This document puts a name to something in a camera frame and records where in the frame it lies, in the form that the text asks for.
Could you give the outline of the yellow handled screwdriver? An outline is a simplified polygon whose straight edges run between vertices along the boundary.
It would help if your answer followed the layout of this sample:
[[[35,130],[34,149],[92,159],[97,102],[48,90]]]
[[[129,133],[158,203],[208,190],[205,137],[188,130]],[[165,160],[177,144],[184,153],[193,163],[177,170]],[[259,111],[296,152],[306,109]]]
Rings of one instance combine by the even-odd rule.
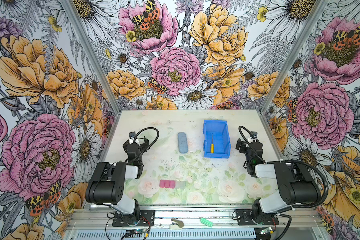
[[[214,153],[214,134],[211,135],[210,153]]]

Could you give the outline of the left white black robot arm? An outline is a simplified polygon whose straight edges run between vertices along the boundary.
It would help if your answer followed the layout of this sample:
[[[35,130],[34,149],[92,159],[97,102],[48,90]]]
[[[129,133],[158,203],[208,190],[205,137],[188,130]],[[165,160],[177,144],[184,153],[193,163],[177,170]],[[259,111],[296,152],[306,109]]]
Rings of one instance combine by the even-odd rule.
[[[147,138],[126,141],[123,149],[127,160],[113,164],[98,163],[87,186],[86,201],[114,210],[118,225],[136,226],[142,219],[138,201],[124,194],[124,186],[126,180],[141,177],[144,167],[142,153],[148,146]]]

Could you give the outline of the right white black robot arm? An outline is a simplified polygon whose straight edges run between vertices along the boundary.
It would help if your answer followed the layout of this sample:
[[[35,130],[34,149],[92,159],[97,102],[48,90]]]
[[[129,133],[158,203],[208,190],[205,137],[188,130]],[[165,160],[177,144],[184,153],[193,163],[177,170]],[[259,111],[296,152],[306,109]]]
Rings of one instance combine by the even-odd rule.
[[[238,139],[236,149],[244,154],[244,168],[253,178],[274,179],[277,190],[268,197],[256,199],[251,210],[238,213],[238,219],[255,224],[272,224],[278,221],[277,215],[295,208],[313,208],[326,198],[327,190],[320,190],[310,174],[314,168],[299,161],[263,162],[263,144],[258,140],[249,142]]]

